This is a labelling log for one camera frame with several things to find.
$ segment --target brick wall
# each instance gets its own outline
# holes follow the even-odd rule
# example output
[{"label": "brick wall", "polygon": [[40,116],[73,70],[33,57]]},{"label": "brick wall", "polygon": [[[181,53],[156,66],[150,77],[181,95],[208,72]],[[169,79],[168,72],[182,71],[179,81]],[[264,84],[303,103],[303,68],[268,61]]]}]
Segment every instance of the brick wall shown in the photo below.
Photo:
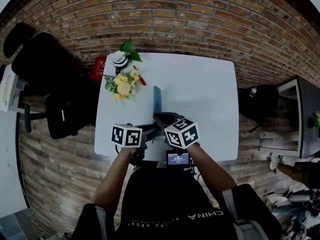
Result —
[{"label": "brick wall", "polygon": [[0,27],[18,22],[48,32],[77,59],[116,51],[128,37],[138,52],[232,61],[237,84],[281,84],[295,75],[320,84],[320,34],[283,0],[31,0]]}]

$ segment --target green leaf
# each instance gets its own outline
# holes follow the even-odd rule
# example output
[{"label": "green leaf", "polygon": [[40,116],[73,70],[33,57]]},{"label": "green leaf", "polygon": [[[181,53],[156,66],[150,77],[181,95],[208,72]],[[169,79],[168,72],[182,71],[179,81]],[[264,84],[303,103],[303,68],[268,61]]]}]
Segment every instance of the green leaf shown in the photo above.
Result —
[{"label": "green leaf", "polygon": [[119,51],[125,52],[125,53],[130,53],[133,48],[134,48],[134,42],[132,41],[131,38],[129,38],[123,44],[120,45]]},{"label": "green leaf", "polygon": [[136,62],[143,62],[140,58],[139,53],[133,51],[129,55],[126,56],[128,60],[136,61]]}]

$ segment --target small screen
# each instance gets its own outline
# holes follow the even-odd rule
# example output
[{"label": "small screen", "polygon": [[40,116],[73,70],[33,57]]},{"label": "small screen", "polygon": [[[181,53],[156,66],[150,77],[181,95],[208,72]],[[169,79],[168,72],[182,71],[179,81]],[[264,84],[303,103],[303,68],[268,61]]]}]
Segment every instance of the small screen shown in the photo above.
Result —
[{"label": "small screen", "polygon": [[188,165],[189,164],[189,154],[185,153],[182,155],[178,154],[168,154],[168,165],[175,166],[175,165]]}]

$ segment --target white table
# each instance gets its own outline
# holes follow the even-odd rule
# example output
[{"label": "white table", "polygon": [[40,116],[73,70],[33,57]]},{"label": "white table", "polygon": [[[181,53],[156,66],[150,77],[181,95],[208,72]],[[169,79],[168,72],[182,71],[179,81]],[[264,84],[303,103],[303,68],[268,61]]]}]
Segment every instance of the white table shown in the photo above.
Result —
[{"label": "white table", "polygon": [[[162,111],[190,117],[198,123],[200,145],[215,161],[234,160],[238,156],[239,112],[234,64],[229,61],[167,53],[140,53],[141,70],[146,86],[141,85],[133,100],[115,101],[101,83],[97,109],[94,150],[115,157],[111,143],[112,124],[134,126],[153,123],[154,86],[161,89]],[[107,57],[104,75],[115,75],[112,54]],[[147,142],[145,160],[165,161],[164,137]]]},{"label": "white table", "polygon": [[7,65],[0,83],[0,110],[24,113],[18,108],[20,92],[25,88],[25,83],[12,71],[11,64]]}]

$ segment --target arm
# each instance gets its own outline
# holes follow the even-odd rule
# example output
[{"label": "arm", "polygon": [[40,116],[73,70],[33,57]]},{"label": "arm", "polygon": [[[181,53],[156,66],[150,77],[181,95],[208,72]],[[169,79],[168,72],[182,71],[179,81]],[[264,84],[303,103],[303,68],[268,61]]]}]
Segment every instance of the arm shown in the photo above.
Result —
[{"label": "arm", "polygon": [[236,187],[234,179],[222,169],[199,145],[186,149],[200,171],[204,183],[213,197],[220,202],[222,191]]},{"label": "arm", "polygon": [[115,215],[130,159],[136,148],[122,148],[95,191],[92,203]]}]

